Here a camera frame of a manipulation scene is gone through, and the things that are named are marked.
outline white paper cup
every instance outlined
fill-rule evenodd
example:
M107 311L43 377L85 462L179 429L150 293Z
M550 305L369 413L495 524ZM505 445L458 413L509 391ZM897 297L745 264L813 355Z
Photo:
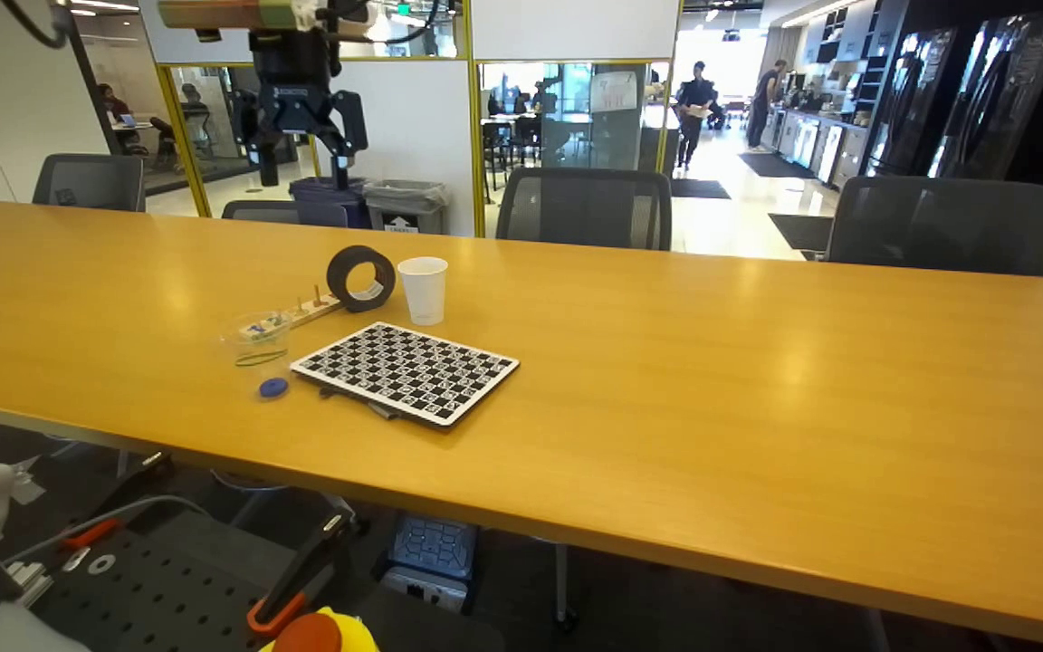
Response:
M446 319L446 256L411 256L400 262L400 275L411 302L411 322L434 325Z

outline black and white checkerboard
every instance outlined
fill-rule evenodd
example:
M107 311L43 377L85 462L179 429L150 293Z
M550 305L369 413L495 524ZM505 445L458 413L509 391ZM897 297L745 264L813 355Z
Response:
M517 357L375 322L297 357L290 371L386 410L453 429L517 371Z

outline wooden conference table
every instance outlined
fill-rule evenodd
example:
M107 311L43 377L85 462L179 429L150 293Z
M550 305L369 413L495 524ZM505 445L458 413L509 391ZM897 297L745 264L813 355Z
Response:
M344 244L521 371L453 431L253 398L229 338ZM0 422L1043 642L1043 278L0 202Z

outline desk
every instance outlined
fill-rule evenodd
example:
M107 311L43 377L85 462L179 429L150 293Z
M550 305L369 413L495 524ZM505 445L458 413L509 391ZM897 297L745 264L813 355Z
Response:
M521 357L451 435L232 367L344 244ZM1043 278L0 202L0 419L1043 642Z

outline roll of tape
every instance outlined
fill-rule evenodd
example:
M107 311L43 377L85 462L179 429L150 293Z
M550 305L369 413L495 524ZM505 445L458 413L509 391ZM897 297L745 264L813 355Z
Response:
M364 264L375 264L375 286L347 293L347 275ZM381 250L369 247L344 247L326 273L331 293L342 302L344 311L375 311L381 307L393 288L400 286L400 273Z

